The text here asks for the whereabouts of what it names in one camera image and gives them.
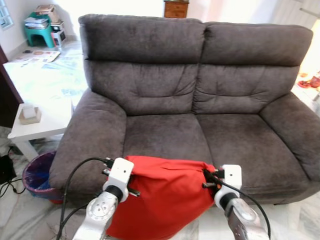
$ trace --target green stool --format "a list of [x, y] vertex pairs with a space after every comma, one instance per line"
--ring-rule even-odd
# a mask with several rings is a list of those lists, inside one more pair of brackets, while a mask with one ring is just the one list
[[52, 39], [52, 36], [51, 36], [51, 20], [50, 20], [50, 17], [48, 15], [36, 15], [35, 12], [31, 13], [29, 15], [29, 17], [32, 17], [32, 18], [35, 18], [35, 19], [48, 19], [48, 22], [49, 22], [49, 25], [47, 28], [45, 29], [30, 29], [30, 28], [27, 28], [26, 26], [24, 26], [24, 31], [25, 31], [25, 34], [28, 38], [28, 42], [29, 42], [29, 45], [31, 47], [34, 46], [34, 43], [33, 43], [33, 40], [32, 40], [32, 36], [33, 35], [41, 35], [46, 43], [46, 45], [48, 46], [48, 48], [54, 48], [55, 47], [55, 43], [54, 43], [54, 40]]

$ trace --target wastebasket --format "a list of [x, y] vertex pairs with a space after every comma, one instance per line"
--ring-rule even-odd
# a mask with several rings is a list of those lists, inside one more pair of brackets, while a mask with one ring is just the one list
[[55, 155], [55, 151], [47, 152], [29, 162], [23, 170], [22, 182], [34, 197], [48, 199], [54, 204], [62, 204], [62, 192], [49, 184], [49, 171]]

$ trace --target wooden drawer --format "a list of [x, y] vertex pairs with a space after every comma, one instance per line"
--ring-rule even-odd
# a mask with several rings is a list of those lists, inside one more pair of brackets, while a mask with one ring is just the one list
[[165, 18], [183, 19], [187, 16], [188, 3], [166, 2], [164, 9]]

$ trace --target gray loveseat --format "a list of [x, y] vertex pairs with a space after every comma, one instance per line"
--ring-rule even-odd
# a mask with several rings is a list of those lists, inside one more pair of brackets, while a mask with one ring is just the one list
[[[291, 93], [310, 30], [95, 14], [79, 22], [89, 88], [51, 166], [54, 188], [86, 158], [143, 155], [239, 164], [242, 190], [264, 204], [320, 190], [320, 119]], [[103, 169], [84, 165], [71, 199], [100, 191]]]

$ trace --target sofa armrest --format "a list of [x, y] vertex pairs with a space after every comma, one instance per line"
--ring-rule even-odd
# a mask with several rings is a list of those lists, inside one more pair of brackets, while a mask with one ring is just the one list
[[308, 178], [320, 182], [320, 118], [293, 93], [271, 102], [259, 114], [295, 155]]
[[[117, 158], [123, 154], [127, 115], [112, 100], [88, 89], [76, 107], [50, 168], [49, 183], [63, 189], [66, 180], [81, 161], [90, 157]], [[72, 178], [71, 192], [101, 191], [106, 176], [100, 161], [81, 166]]]

